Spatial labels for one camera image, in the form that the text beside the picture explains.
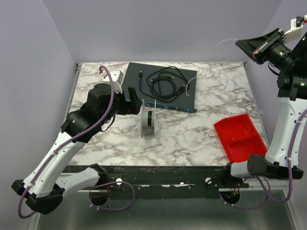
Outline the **grey cable spool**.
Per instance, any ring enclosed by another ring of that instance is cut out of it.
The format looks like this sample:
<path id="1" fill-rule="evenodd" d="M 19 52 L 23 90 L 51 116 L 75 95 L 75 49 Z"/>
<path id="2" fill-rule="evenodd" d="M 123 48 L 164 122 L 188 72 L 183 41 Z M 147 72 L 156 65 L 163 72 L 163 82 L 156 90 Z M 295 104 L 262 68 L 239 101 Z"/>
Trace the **grey cable spool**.
<path id="1" fill-rule="evenodd" d="M 156 134 L 156 99 L 154 100 L 153 110 L 145 109 L 145 101 L 142 99 L 141 107 L 141 138 L 144 134 L 153 135 L 155 138 Z"/>

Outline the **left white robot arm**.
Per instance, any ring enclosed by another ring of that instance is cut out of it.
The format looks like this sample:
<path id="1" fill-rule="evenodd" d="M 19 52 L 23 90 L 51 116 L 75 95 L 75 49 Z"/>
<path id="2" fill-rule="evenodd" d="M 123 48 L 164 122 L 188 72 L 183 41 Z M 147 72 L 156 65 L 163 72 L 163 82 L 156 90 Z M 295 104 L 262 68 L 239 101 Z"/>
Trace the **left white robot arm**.
<path id="1" fill-rule="evenodd" d="M 67 115 L 44 159 L 29 176 L 12 184 L 14 192 L 21 197 L 18 204 L 20 218 L 25 218 L 21 213 L 22 203 L 26 203 L 34 213 L 46 215 L 54 211 L 65 196 L 107 181 L 106 173 L 98 164 L 65 179 L 59 176 L 73 156 L 102 131 L 107 121 L 116 115 L 137 115 L 140 112 L 142 101 L 135 89 L 129 87 L 128 93 L 130 100 L 126 101 L 123 93 L 115 92 L 113 84 L 96 84 L 80 109 Z"/>

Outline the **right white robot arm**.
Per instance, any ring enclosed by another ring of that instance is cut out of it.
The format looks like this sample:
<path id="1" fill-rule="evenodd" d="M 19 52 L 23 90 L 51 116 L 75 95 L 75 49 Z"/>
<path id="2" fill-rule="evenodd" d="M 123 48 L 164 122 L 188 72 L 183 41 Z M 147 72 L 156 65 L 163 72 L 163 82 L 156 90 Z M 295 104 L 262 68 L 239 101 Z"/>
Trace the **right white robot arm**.
<path id="1" fill-rule="evenodd" d="M 307 123 L 307 37 L 304 35 L 294 49 L 289 49 L 285 45 L 287 36 L 277 28 L 261 37 L 236 41 L 236 46 L 251 60 L 259 65 L 269 62 L 280 71 L 279 114 L 265 156 L 252 154 L 247 161 L 230 163 L 232 177 L 264 176 L 279 180 L 303 177 L 303 170 L 298 168 L 298 152 Z"/>

